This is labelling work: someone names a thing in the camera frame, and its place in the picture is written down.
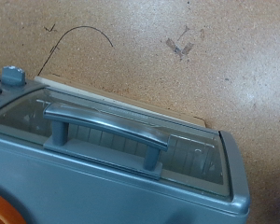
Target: cork board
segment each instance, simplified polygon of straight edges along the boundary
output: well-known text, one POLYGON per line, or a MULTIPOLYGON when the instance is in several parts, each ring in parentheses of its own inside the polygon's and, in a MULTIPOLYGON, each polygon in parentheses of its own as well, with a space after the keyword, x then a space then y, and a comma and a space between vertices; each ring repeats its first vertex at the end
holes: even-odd
POLYGON ((280 1, 0 1, 4 65, 231 132, 248 223, 280 223, 280 1))

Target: gray plastic container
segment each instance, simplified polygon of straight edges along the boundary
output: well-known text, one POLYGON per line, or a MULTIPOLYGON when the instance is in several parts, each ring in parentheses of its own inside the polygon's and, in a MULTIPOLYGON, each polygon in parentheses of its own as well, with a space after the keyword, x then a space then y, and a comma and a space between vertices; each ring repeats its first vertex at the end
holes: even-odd
POLYGON ((0 88, 0 194, 28 223, 245 223, 229 133, 30 80, 0 88))

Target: orange object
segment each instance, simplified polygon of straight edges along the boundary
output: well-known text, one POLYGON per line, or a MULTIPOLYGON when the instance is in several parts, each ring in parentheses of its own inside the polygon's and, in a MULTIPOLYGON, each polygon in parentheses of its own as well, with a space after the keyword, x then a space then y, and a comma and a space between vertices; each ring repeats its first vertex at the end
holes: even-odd
POLYGON ((21 214, 0 196, 0 224, 25 224, 21 214))

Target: dark mark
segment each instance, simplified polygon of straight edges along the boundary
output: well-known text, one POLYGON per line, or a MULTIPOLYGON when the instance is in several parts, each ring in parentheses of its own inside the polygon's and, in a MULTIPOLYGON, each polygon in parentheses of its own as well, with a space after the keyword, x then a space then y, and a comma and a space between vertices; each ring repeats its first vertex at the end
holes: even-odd
POLYGON ((50 57, 52 56, 52 54, 54 53, 54 51, 57 49, 57 47, 58 47, 59 43, 62 41, 62 39, 63 39, 68 33, 72 32, 73 30, 79 29, 79 28, 89 28, 89 29, 95 30, 95 31, 97 31, 97 32, 100 32, 100 33, 109 41, 111 47, 113 48, 113 44, 112 44, 112 42, 110 41, 110 39, 109 39, 102 31, 100 31, 99 29, 97 29, 97 28, 95 28, 95 27, 92 27, 92 26, 77 26, 77 27, 74 27, 74 28, 72 28, 72 29, 66 31, 66 32, 62 35, 62 37, 60 37, 60 39, 58 40, 58 42, 57 42, 57 44, 55 45, 55 47, 53 47, 53 48, 51 49, 51 53, 49 54, 47 60, 44 62, 43 66, 41 67, 41 69, 40 69, 40 71, 38 72, 37 76, 39 76, 40 73, 43 71, 44 67, 45 67, 46 64, 48 63, 50 57))
POLYGON ((60 48, 58 48, 57 46, 53 46, 49 52, 52 53, 55 49, 60 49, 60 48))
POLYGON ((188 42, 188 44, 184 47, 182 54, 188 55, 189 51, 192 50, 192 48, 194 47, 194 44, 188 42))
POLYGON ((204 29, 201 29, 200 30, 200 38, 202 39, 202 40, 204 40, 204 38, 205 38, 205 31, 204 31, 204 29))
POLYGON ((180 38, 181 38, 187 31, 189 31, 189 28, 188 28, 188 26, 186 25, 184 33, 181 34, 181 36, 177 39, 177 41, 180 40, 180 38))
POLYGON ((52 28, 50 28, 50 29, 48 29, 46 26, 44 26, 45 30, 48 31, 48 32, 52 32, 53 29, 54 29, 54 27, 55 27, 55 23, 54 23, 54 25, 52 26, 52 28))
POLYGON ((180 60, 182 59, 182 57, 184 55, 188 55, 189 54, 189 51, 193 48, 193 44, 188 42, 188 44, 183 48, 183 49, 180 49, 176 44, 175 42, 171 39, 171 38, 168 38, 167 41, 166 41, 166 45, 176 54, 179 55, 180 57, 180 60))

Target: gray handle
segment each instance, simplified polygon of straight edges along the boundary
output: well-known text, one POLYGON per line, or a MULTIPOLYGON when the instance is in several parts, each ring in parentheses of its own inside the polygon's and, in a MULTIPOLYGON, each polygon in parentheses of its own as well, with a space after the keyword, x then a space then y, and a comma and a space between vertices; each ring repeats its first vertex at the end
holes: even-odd
POLYGON ((147 145, 144 168, 153 171, 160 151, 167 151, 170 134, 132 119, 126 119, 90 108, 52 103, 44 110, 52 120, 52 141, 56 146, 67 142, 69 123, 98 129, 130 138, 147 145))

